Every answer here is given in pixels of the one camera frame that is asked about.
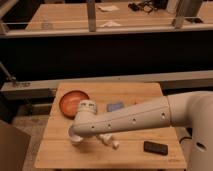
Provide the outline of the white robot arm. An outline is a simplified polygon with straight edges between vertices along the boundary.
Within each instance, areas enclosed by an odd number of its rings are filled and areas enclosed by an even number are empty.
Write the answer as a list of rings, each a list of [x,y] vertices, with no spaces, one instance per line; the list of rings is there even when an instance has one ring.
[[[213,171],[213,92],[195,91],[155,98],[104,114],[79,111],[72,125],[81,137],[103,133],[191,127],[187,171]]]

